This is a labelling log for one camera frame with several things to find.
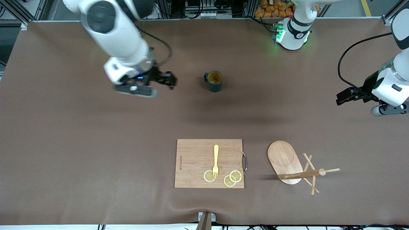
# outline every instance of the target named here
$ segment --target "yellow fork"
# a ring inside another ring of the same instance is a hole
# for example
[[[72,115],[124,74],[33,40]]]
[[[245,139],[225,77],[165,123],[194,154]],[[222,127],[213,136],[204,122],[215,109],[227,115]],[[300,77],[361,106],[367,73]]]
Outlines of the yellow fork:
[[[219,146],[214,145],[214,166],[213,166],[213,177],[216,179],[219,174],[219,167],[217,167],[217,158],[219,157]]]

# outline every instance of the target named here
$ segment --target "brown tablecloth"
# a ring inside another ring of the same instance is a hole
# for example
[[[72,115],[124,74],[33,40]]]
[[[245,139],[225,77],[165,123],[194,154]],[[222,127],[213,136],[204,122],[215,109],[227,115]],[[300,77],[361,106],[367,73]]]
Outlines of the brown tablecloth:
[[[381,19],[320,19],[297,51],[272,44],[251,20],[148,22],[166,40],[178,86],[154,99],[112,89],[108,56],[80,23],[30,23],[0,86],[0,224],[160,224],[211,211],[223,224],[409,224],[408,116],[373,117],[376,103],[335,103],[342,52],[390,31]],[[167,50],[155,46],[158,60]],[[346,55],[342,74],[364,79],[399,52],[391,36]],[[204,72],[225,75],[206,90]],[[174,188],[178,138],[243,139],[245,189]],[[289,142],[317,179],[278,181],[266,151]]]

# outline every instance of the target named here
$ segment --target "bread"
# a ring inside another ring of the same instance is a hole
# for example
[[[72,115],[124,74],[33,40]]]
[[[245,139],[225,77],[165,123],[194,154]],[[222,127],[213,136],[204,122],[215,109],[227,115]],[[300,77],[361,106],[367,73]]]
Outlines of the bread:
[[[279,10],[285,10],[286,6],[287,6],[287,3],[281,2],[281,6],[279,6]]]
[[[263,15],[264,15],[264,9],[261,9],[261,8],[256,9],[256,12],[254,13],[254,17],[262,18]]]
[[[287,8],[286,10],[285,10],[285,16],[290,16],[290,15],[292,15],[292,10],[291,10],[291,8]]]
[[[275,10],[271,13],[271,16],[272,16],[273,18],[278,17],[278,16],[279,16],[279,10],[275,9]]]
[[[275,10],[274,6],[269,5],[268,7],[266,7],[265,12],[266,13],[272,13]]]
[[[268,6],[268,0],[259,0],[258,1],[261,8],[265,9]]]
[[[279,6],[281,6],[281,0],[274,0],[274,7],[277,9]]]
[[[280,18],[285,18],[285,17],[286,17],[286,14],[285,14],[285,11],[284,11],[284,10],[280,10],[280,11],[279,11],[279,17],[280,17]]]
[[[317,9],[317,15],[319,16],[319,14],[321,13],[321,7],[319,7],[318,4],[315,4],[314,6]]]

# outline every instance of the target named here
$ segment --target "black cable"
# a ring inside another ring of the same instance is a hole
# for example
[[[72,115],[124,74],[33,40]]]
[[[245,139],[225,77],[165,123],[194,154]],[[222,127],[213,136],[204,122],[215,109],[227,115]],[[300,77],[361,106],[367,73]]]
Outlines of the black cable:
[[[261,23],[263,24],[264,28],[265,28],[268,32],[273,33],[273,34],[276,34],[276,33],[277,33],[277,32],[274,32],[274,31],[270,30],[269,28],[267,28],[266,24],[263,22],[263,20],[262,20],[261,18],[260,18],[260,21],[261,21]]]
[[[341,55],[341,57],[340,57],[340,59],[339,59],[339,62],[338,62],[338,77],[339,77],[343,82],[345,82],[345,83],[347,83],[348,85],[352,86],[352,87],[355,88],[358,92],[360,92],[360,93],[363,94],[365,97],[367,97],[368,99],[373,100],[373,101],[379,101],[379,100],[376,99],[376,98],[371,97],[370,95],[368,95],[367,93],[365,93],[364,91],[362,91],[360,88],[358,88],[356,85],[354,85],[354,84],[352,84],[351,82],[345,80],[345,79],[341,76],[341,71],[340,71],[341,61],[342,61],[342,59],[344,58],[344,56],[346,55],[346,53],[347,53],[350,49],[352,49],[354,46],[356,46],[356,45],[358,45],[358,44],[361,44],[362,42],[366,42],[366,41],[369,41],[369,40],[372,40],[372,39],[375,39],[375,38],[380,38],[380,37],[388,36],[388,35],[391,35],[391,34],[392,34],[392,33],[389,32],[389,33],[386,33],[386,34],[376,35],[376,36],[373,36],[373,37],[370,37],[370,38],[366,38],[366,39],[364,39],[364,40],[360,40],[359,42],[356,42],[355,44],[353,44],[352,46],[350,46],[348,49],[345,50],[345,52]]]
[[[199,17],[199,16],[202,14],[202,12],[203,12],[203,0],[200,0],[200,3],[201,3],[201,5],[202,5],[202,9],[199,10],[198,13],[197,13],[193,18],[189,18],[189,17],[186,16],[184,13],[182,13],[183,7],[182,7],[182,9],[179,9],[180,15],[182,15],[182,16],[183,16],[184,18],[186,18],[186,19],[195,19],[195,18]]]
[[[253,21],[255,21],[255,22],[258,23],[258,24],[269,25],[269,26],[272,26],[272,25],[273,25],[273,24],[271,24],[271,23],[263,23],[263,22],[257,20],[257,19],[254,18],[254,17],[251,17],[251,16],[246,16],[245,18],[251,18],[251,19],[253,19]]]
[[[3,17],[4,13],[6,12],[6,9],[0,6],[0,18]]]
[[[166,62],[168,62],[168,61],[172,58],[172,56],[173,56],[172,47],[171,47],[169,44],[167,44],[165,41],[163,41],[162,39],[157,38],[157,37],[153,36],[152,34],[150,34],[150,33],[146,32],[146,31],[140,29],[138,26],[136,26],[136,27],[137,27],[142,33],[144,33],[144,34],[146,34],[146,35],[152,37],[153,39],[158,40],[159,42],[163,43],[163,44],[166,46],[166,48],[168,48],[168,51],[169,51],[168,56],[167,56],[163,61],[159,62],[158,64],[156,64],[156,65],[154,65],[154,66],[155,66],[155,67],[159,67],[159,66],[162,66],[162,65],[166,64]]]
[[[166,15],[166,17],[171,17],[171,16],[172,16],[171,14],[167,14],[167,13],[163,12],[162,9],[160,9],[160,7],[159,7],[158,5],[155,4],[155,7],[156,7],[162,14]]]

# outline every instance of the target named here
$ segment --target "yellow floor tape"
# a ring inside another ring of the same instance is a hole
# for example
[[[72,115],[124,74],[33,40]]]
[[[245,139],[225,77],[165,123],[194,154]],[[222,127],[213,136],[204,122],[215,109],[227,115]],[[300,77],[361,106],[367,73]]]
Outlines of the yellow floor tape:
[[[367,17],[371,17],[372,15],[371,15],[371,11],[369,11],[368,3],[366,2],[366,0],[361,0],[361,2],[362,2],[362,6],[364,8],[364,11],[365,11],[365,15]]]

